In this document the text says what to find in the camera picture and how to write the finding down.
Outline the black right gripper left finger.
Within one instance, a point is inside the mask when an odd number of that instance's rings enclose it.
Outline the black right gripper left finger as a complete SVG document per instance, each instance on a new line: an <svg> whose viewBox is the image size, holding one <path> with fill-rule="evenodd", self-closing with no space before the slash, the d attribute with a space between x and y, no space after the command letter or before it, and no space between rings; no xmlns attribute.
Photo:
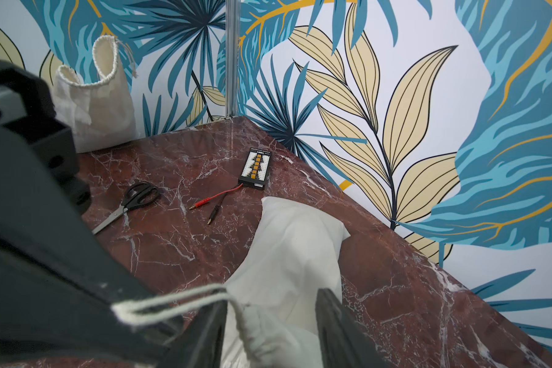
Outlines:
<svg viewBox="0 0 552 368"><path fill-rule="evenodd" d="M220 367L227 314L227 301L203 307L171 345L158 368Z"/></svg>

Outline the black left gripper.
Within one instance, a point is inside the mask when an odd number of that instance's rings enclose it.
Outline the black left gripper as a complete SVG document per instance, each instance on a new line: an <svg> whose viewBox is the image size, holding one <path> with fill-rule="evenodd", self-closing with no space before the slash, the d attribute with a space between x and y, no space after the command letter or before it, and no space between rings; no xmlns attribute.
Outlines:
<svg viewBox="0 0 552 368"><path fill-rule="evenodd" d="M182 319L132 328L112 312L151 291L84 224L90 189L46 82L0 61L0 90L0 364L53 356L157 363Z"/></svg>

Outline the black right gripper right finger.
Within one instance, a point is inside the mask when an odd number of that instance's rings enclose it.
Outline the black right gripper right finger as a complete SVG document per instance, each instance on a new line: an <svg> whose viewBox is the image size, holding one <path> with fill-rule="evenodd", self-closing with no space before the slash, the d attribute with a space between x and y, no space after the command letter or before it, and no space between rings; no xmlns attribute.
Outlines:
<svg viewBox="0 0 552 368"><path fill-rule="evenodd" d="M315 311L325 368L387 367L374 343L358 328L348 309L331 289L318 290Z"/></svg>

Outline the cream cloth soil bag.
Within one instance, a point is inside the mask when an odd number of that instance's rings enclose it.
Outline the cream cloth soil bag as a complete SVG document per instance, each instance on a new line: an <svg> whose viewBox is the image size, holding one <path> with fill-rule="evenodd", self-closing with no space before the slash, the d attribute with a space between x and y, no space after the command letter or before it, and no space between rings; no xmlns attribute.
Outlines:
<svg viewBox="0 0 552 368"><path fill-rule="evenodd" d="M225 301L222 367L322 367L315 305L320 289L342 297L344 224L309 205L262 199L245 260L223 284L112 305L117 319L148 326Z"/></svg>

